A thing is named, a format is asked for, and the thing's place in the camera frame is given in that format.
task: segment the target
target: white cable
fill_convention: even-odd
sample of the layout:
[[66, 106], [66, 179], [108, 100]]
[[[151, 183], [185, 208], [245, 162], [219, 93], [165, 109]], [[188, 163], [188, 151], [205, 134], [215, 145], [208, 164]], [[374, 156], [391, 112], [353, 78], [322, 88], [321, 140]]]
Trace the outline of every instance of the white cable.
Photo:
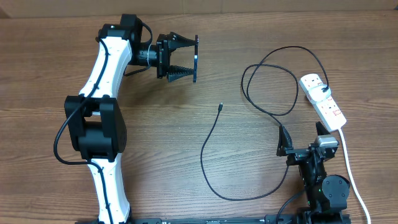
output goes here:
[[351, 168], [349, 167], [348, 152], [347, 152], [346, 140], [344, 139], [343, 130], [341, 130], [341, 128], [339, 128], [338, 132], [340, 133], [341, 142], [343, 142], [343, 151], [344, 151], [344, 157], [346, 159], [346, 166], [347, 166], [349, 180], [351, 181], [351, 185], [353, 186], [354, 193], [355, 193], [356, 197], [358, 198], [359, 202], [361, 203], [361, 206], [365, 212], [366, 219], [368, 220], [368, 224], [371, 224], [371, 216], [368, 212], [368, 209], [366, 208], [365, 203], [363, 202], [361, 196], [359, 195], [358, 189], [356, 188], [356, 185], [354, 182], [353, 174], [351, 173]]

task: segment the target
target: cable end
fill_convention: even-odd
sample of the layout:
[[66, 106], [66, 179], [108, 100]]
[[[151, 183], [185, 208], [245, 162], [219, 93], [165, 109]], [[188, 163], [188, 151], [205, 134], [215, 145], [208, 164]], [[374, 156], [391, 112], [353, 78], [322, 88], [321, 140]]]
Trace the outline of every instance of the cable end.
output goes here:
[[223, 103], [221, 102], [220, 105], [218, 105], [218, 112], [221, 112], [222, 109], [223, 109]]

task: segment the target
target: electrical socket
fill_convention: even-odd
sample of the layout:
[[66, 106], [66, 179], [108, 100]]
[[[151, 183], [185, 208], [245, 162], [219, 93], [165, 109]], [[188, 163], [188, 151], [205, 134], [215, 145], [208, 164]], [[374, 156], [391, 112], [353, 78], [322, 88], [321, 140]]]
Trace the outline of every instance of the electrical socket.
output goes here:
[[313, 100], [313, 98], [310, 96], [311, 89], [324, 85], [318, 74], [312, 73], [305, 75], [300, 79], [299, 83], [328, 131], [336, 131], [347, 122], [346, 118], [331, 95], [327, 96], [327, 94], [325, 94], [327, 97], [322, 96], [324, 98], [322, 98], [320, 101], [319, 99], [321, 98], [318, 95], [316, 96], [318, 97], [317, 101]]

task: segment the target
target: black cable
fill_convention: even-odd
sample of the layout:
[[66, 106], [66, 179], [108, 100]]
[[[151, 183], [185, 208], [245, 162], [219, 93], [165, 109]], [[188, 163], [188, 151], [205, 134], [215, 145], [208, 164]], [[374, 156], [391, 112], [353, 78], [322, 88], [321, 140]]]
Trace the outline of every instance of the black cable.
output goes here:
[[296, 193], [295, 195], [293, 195], [291, 198], [289, 198], [288, 201], [286, 201], [286, 202], [281, 206], [281, 208], [279, 209], [278, 214], [276, 215], [275, 224], [278, 224], [278, 223], [279, 223], [280, 214], [284, 211], [285, 207], [286, 207], [290, 202], [292, 202], [292, 201], [294, 201], [295, 199], [297, 199], [298, 197], [300, 197], [304, 192], [305, 192], [305, 189], [304, 189], [304, 190], [301, 190], [299, 193]]
[[[254, 64], [254, 65], [248, 66], [248, 67], [244, 70], [243, 75], [242, 75], [242, 80], [241, 80], [241, 89], [242, 89], [242, 92], [243, 92], [244, 97], [245, 97], [245, 98], [248, 100], [248, 102], [250, 102], [255, 108], [257, 108], [259, 111], [261, 111], [261, 112], [263, 112], [263, 113], [265, 113], [265, 114], [268, 114], [271, 118], [273, 118], [273, 119], [274, 119], [279, 125], [281, 125], [281, 126], [283, 126], [283, 125], [282, 125], [282, 123], [276, 118], [276, 116], [284, 116], [284, 115], [287, 115], [287, 114], [289, 114], [289, 113], [293, 110], [293, 108], [294, 108], [294, 106], [295, 106], [295, 104], [296, 104], [296, 102], [297, 102], [297, 97], [299, 96], [299, 82], [297, 81], [297, 77], [296, 77], [290, 70], [288, 70], [288, 69], [286, 69], [286, 68], [284, 68], [284, 67], [281, 67], [281, 66], [279, 66], [279, 65], [270, 65], [270, 64], [263, 64], [263, 63], [264, 63], [264, 61], [267, 59], [267, 57], [270, 56], [272, 53], [274, 53], [274, 52], [276, 52], [276, 51], [278, 51], [278, 50], [287, 49], [287, 48], [299, 48], [299, 49], [306, 50], [307, 52], [309, 52], [310, 54], [312, 54], [312, 55], [314, 56], [314, 58], [317, 60], [317, 62], [319, 63], [319, 66], [321, 67], [321, 69], [322, 69], [322, 71], [323, 71], [323, 74], [325, 75], [325, 78], [326, 78], [326, 83], [327, 83], [327, 85], [326, 85], [326, 87], [323, 89], [323, 91], [327, 91], [327, 89], [329, 89], [329, 80], [328, 80], [328, 77], [327, 77], [327, 75], [326, 75], [326, 71], [325, 71], [325, 69], [323, 68], [323, 65], [322, 65], [321, 61], [319, 61], [318, 57], [317, 57], [311, 50], [309, 50], [309, 49], [307, 49], [307, 48], [305, 48], [305, 47], [301, 47], [301, 46], [286, 46], [286, 47], [281, 47], [281, 48], [275, 49], [275, 50], [271, 51], [269, 54], [267, 54], [267, 55], [260, 61], [259, 64]], [[286, 111], [285, 113], [277, 114], [277, 113], [268, 112], [268, 111], [262, 109], [261, 107], [259, 107], [257, 104], [255, 104], [255, 103], [251, 100], [250, 95], [249, 95], [250, 83], [251, 83], [251, 80], [253, 79], [254, 74], [256, 74], [256, 71], [257, 71], [257, 69], [258, 69], [260, 66], [274, 67], [274, 68], [282, 69], [282, 70], [286, 71], [287, 73], [289, 73], [289, 74], [294, 78], [294, 80], [295, 80], [295, 82], [296, 82], [296, 96], [295, 96], [295, 98], [294, 98], [294, 102], [293, 102], [292, 107], [290, 107], [290, 109], [289, 109], [288, 111]], [[252, 73], [252, 75], [251, 75], [251, 77], [250, 77], [250, 79], [249, 79], [249, 81], [248, 81], [248, 85], [247, 85], [247, 87], [246, 87], [246, 92], [245, 92], [245, 91], [244, 91], [244, 88], [243, 88], [243, 80], [244, 80], [244, 76], [245, 76], [247, 70], [249, 70], [249, 68], [251, 68], [251, 67], [256, 67], [256, 68], [254, 69], [254, 71], [253, 71], [253, 73]], [[218, 120], [218, 116], [220, 115], [220, 112], [221, 112], [222, 108], [223, 108], [223, 104], [221, 103], [221, 104], [219, 105], [219, 107], [218, 107], [218, 114], [217, 114], [216, 120], [215, 120], [215, 122], [214, 122], [214, 125], [213, 125], [213, 127], [212, 127], [212, 129], [211, 129], [209, 135], [207, 136], [205, 142], [203, 143], [203, 146], [202, 146], [202, 149], [201, 149], [201, 152], [200, 152], [200, 165], [201, 165], [201, 170], [202, 170], [202, 172], [203, 172], [203, 176], [205, 177], [206, 183], [207, 183], [207, 185], [209, 186], [210, 190], [211, 190], [215, 195], [219, 196], [220, 198], [225, 199], [225, 200], [229, 200], [229, 201], [255, 200], [255, 199], [259, 199], [259, 198], [266, 197], [266, 196], [268, 196], [268, 195], [274, 193], [274, 192], [282, 185], [283, 181], [285, 180], [285, 177], [286, 177], [286, 174], [287, 174], [287, 171], [288, 171], [289, 167], [286, 168], [285, 174], [284, 174], [284, 176], [283, 176], [281, 182], [279, 183], [279, 185], [278, 185], [274, 190], [271, 190], [270, 192], [268, 192], [268, 193], [266, 193], [266, 194], [264, 194], [264, 195], [260, 195], [260, 196], [258, 196], [258, 197], [253, 197], [253, 198], [242, 198], [242, 199], [226, 198], [226, 197], [224, 197], [224, 196], [221, 196], [219, 193], [217, 193], [217, 192], [211, 187], [211, 185], [210, 185], [210, 183], [209, 183], [209, 181], [208, 181], [208, 179], [207, 179], [207, 176], [206, 176], [206, 174], [205, 174], [205, 170], [204, 170], [204, 168], [203, 168], [203, 150], [204, 150], [204, 148], [205, 148], [205, 145], [206, 145], [206, 143], [207, 143], [207, 140], [210, 138], [210, 135], [211, 135], [211, 133], [213, 132], [215, 126], [216, 126], [216, 123], [217, 123], [217, 120]]]
[[223, 109], [223, 103], [220, 103], [220, 105], [218, 106], [218, 113], [217, 113], [216, 120], [214, 121], [213, 127], [211, 128], [210, 133], [209, 133], [209, 135], [207, 136], [205, 142], [203, 143], [203, 146], [202, 146], [201, 151], [200, 151], [200, 165], [201, 165], [201, 171], [203, 172], [203, 176], [205, 177], [206, 183], [207, 183], [207, 185], [209, 186], [210, 190], [211, 190], [215, 195], [219, 196], [219, 198], [222, 198], [222, 199], [224, 199], [224, 200], [229, 200], [229, 201], [232, 201], [232, 202], [260, 199], [260, 198], [266, 197], [266, 196], [268, 196], [268, 195], [274, 193], [274, 192], [275, 192], [276, 190], [278, 190], [279, 187], [283, 184], [283, 182], [284, 182], [284, 180], [285, 180], [285, 177], [286, 177], [286, 174], [287, 174], [287, 171], [288, 171], [288, 169], [289, 169], [288, 166], [286, 167], [285, 174], [284, 174], [282, 180], [280, 181], [279, 185], [278, 185], [276, 188], [274, 188], [273, 190], [271, 190], [270, 192], [268, 192], [268, 193], [266, 193], [266, 194], [263, 194], [263, 195], [260, 195], [260, 196], [257, 196], [257, 197], [251, 197], [251, 198], [227, 198], [227, 197], [224, 197], [224, 196], [220, 195], [219, 193], [217, 193], [217, 192], [211, 187], [211, 185], [210, 185], [210, 183], [209, 183], [209, 180], [207, 179], [207, 176], [206, 176], [206, 173], [205, 173], [205, 168], [203, 168], [203, 150], [204, 150], [204, 148], [205, 148], [205, 145], [206, 145], [207, 141], [208, 141], [209, 138], [210, 138], [211, 133], [212, 133], [213, 130], [214, 130], [214, 127], [216, 126], [216, 123], [217, 123], [217, 120], [218, 120], [218, 116], [220, 115], [220, 112], [221, 112], [222, 109]]
[[[244, 70], [243, 75], [242, 75], [242, 80], [241, 80], [241, 89], [242, 89], [242, 92], [243, 92], [244, 97], [248, 100], [248, 102], [250, 102], [250, 103], [251, 103], [255, 108], [257, 108], [259, 111], [261, 111], [261, 112], [263, 112], [263, 113], [265, 113], [265, 114], [268, 114], [271, 118], [273, 118], [276, 122], [278, 122], [279, 125], [282, 125], [282, 123], [281, 123], [275, 116], [285, 116], [285, 115], [289, 114], [289, 113], [293, 110], [293, 108], [294, 108], [294, 106], [296, 105], [296, 102], [297, 102], [297, 97], [299, 96], [299, 83], [298, 83], [298, 81], [297, 81], [296, 76], [295, 76], [290, 70], [288, 70], [288, 69], [286, 69], [286, 68], [284, 68], [284, 67], [278, 66], [278, 65], [262, 64], [262, 62], [264, 62], [264, 61], [261, 61], [260, 64], [250, 65], [250, 66], [248, 66], [248, 67]], [[257, 66], [257, 67], [256, 67], [256, 69], [254, 69], [253, 74], [251, 75], [251, 77], [250, 77], [250, 79], [249, 79], [248, 85], [247, 85], [247, 87], [246, 87], [246, 92], [245, 92], [245, 91], [244, 91], [244, 88], [243, 88], [243, 79], [244, 79], [244, 75], [246, 74], [247, 70], [249, 70], [249, 68], [255, 67], [255, 66]], [[262, 109], [261, 107], [259, 107], [258, 105], [256, 105], [256, 104], [250, 99], [250, 95], [249, 95], [249, 86], [250, 86], [251, 80], [253, 79], [254, 74], [256, 74], [256, 70], [257, 70], [260, 66], [267, 66], [267, 67], [279, 68], [279, 69], [282, 69], [282, 70], [288, 72], [289, 74], [291, 74], [291, 75], [293, 76], [293, 78], [294, 78], [294, 80], [295, 80], [295, 82], [296, 82], [296, 96], [295, 96], [295, 98], [294, 98], [294, 102], [293, 102], [292, 107], [291, 107], [287, 112], [281, 113], [281, 114], [268, 112], [268, 111]]]
[[57, 135], [55, 137], [55, 140], [54, 140], [54, 155], [58, 159], [58, 161], [60, 161], [63, 164], [66, 164], [66, 165], [93, 165], [93, 166], [95, 166], [98, 169], [98, 172], [99, 172], [99, 174], [101, 176], [106, 209], [108, 210], [109, 220], [110, 220], [111, 224], [113, 224], [111, 208], [109, 207], [108, 196], [106, 195], [105, 178], [104, 178], [104, 174], [103, 174], [102, 168], [98, 164], [95, 164], [94, 162], [91, 162], [91, 161], [85, 161], [85, 162], [65, 161], [58, 155], [58, 142], [59, 142], [60, 137], [61, 137], [61, 135], [63, 133], [63, 130], [65, 130], [65, 128], [67, 127], [69, 121], [77, 113], [77, 111], [79, 111], [82, 107], [84, 107], [86, 102], [93, 96], [94, 92], [98, 89], [98, 85], [100, 84], [102, 76], [104, 75], [106, 64], [108, 63], [109, 53], [108, 53], [108, 48], [106, 47], [106, 44], [104, 43], [104, 41], [102, 39], [100, 39], [100, 38], [98, 38], [97, 40], [98, 40], [98, 42], [101, 42], [101, 44], [103, 45], [103, 47], [105, 49], [104, 65], [102, 66], [101, 72], [98, 75], [97, 81], [93, 85], [92, 91], [86, 96], [86, 98], [80, 103], [80, 105], [70, 114], [70, 116], [63, 122], [61, 128], [59, 129], [59, 131], [58, 131], [58, 133], [57, 133]]
[[[152, 30], [151, 30], [150, 27], [149, 27], [147, 24], [145, 24], [145, 23], [142, 23], [142, 26], [145, 27], [145, 28], [149, 31], [149, 33], [150, 33], [150, 39], [149, 39], [147, 42], [145, 42], [146, 46], [148, 46], [148, 52], [149, 52], [150, 44], [152, 43]], [[148, 70], [151, 66], [152, 66], [152, 65], [148, 63], [148, 65], [147, 65], [145, 68], [142, 68], [142, 69], [138, 69], [138, 70], [129, 72], [129, 73], [127, 73], [127, 74], [124, 74], [124, 76], [130, 76], [130, 75], [133, 75], [133, 74], [137, 74], [137, 73], [146, 71], [146, 70]]]
[[314, 161], [314, 164], [315, 164], [315, 167], [314, 167], [314, 169], [315, 169], [315, 181], [314, 181], [314, 185], [317, 183], [317, 181], [318, 181], [318, 166], [317, 166], [317, 164], [318, 164], [318, 161], [317, 161], [317, 157], [316, 157], [316, 155], [315, 155], [315, 152], [313, 152], [313, 154], [312, 154], [312, 156], [313, 156], [313, 161]]

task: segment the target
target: extension lead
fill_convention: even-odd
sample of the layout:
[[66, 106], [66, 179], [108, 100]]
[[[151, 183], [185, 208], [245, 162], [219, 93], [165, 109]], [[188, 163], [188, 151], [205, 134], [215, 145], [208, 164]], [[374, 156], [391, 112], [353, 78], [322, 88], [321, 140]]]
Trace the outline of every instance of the extension lead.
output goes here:
[[343, 144], [343, 152], [344, 152], [349, 180], [351, 181], [351, 185], [353, 186], [355, 196], [358, 198], [362, 206], [362, 209], [365, 212], [368, 224], [371, 224], [370, 214], [358, 192], [358, 189], [356, 188], [354, 177], [351, 173], [351, 167], [349, 166], [346, 141], [344, 138], [343, 131], [341, 130], [341, 127], [343, 127], [343, 125], [347, 122], [346, 118], [344, 117], [343, 113], [338, 107], [336, 101], [331, 96], [330, 88], [327, 92], [322, 93], [320, 91], [320, 89], [323, 88], [325, 85], [322, 83], [320, 77], [317, 74], [313, 73], [303, 76], [300, 79], [300, 86], [302, 87], [308, 100], [315, 108], [315, 111], [318, 113], [319, 117], [321, 118], [323, 124], [326, 126], [327, 130], [329, 132], [338, 130]]

